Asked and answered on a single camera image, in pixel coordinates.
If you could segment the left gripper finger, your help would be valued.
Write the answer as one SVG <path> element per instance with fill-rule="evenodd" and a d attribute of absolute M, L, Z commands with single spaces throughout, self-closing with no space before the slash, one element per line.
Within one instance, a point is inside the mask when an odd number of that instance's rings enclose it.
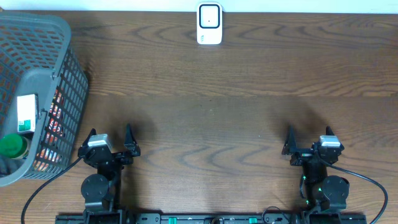
<path fill-rule="evenodd" d="M 87 138 L 83 141 L 81 147 L 88 147 L 88 142 L 90 141 L 90 137 L 96 135 L 96 129 L 92 128 Z"/>
<path fill-rule="evenodd" d="M 126 125 L 124 146 L 130 152 L 132 157 L 138 157 L 141 155 L 141 149 L 133 136 L 130 124 Z"/>

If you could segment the orange snack bar wrapper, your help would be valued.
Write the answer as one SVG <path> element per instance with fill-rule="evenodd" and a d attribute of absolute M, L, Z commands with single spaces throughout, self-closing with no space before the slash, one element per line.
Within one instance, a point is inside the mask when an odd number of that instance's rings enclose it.
<path fill-rule="evenodd" d="M 63 112 L 61 106 L 64 103 L 64 96 L 59 90 L 55 90 L 53 102 L 51 102 L 49 113 L 50 119 L 45 130 L 44 144 L 37 155 L 46 160 L 34 161 L 34 169 L 36 171 L 53 171 L 55 166 L 53 163 L 62 161 L 62 155 L 57 152 L 58 138 L 63 136 L 63 126 L 60 123 L 63 121 Z"/>

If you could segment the white green carton box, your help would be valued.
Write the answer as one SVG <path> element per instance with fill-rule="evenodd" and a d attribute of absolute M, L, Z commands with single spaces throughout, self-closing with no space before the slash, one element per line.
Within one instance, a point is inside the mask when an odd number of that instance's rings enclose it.
<path fill-rule="evenodd" d="M 37 95 L 17 97 L 17 132 L 20 134 L 34 133 L 38 113 Z"/>

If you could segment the green lid white jar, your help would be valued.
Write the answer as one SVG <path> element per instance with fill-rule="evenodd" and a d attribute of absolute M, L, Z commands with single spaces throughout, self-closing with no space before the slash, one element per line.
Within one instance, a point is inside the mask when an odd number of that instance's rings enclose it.
<path fill-rule="evenodd" d="M 1 155 L 10 159 L 26 159 L 30 140 L 19 134 L 8 134 L 1 139 Z"/>

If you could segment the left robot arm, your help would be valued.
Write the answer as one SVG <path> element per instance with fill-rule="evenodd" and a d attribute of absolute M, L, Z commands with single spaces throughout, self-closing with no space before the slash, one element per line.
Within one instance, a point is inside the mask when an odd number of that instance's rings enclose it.
<path fill-rule="evenodd" d="M 85 199 L 83 220 L 85 223 L 135 223 L 136 218 L 128 209 L 122 208 L 121 172 L 125 166 L 141 155 L 131 125 L 126 125 L 123 152 L 112 152 L 107 134 L 97 134 L 92 129 L 78 150 L 78 157 L 95 168 L 97 173 L 88 176 L 81 185 Z"/>

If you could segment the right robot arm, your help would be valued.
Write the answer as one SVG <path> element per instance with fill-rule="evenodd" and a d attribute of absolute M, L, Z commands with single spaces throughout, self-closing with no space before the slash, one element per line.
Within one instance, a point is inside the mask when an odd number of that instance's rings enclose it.
<path fill-rule="evenodd" d="M 307 201 L 307 208 L 292 215 L 290 223 L 343 223 L 341 211 L 346 208 L 349 182 L 327 172 L 343 149 L 330 127 L 310 148 L 298 147 L 293 128 L 288 129 L 282 154 L 291 156 L 290 165 L 302 168 L 300 194 Z"/>

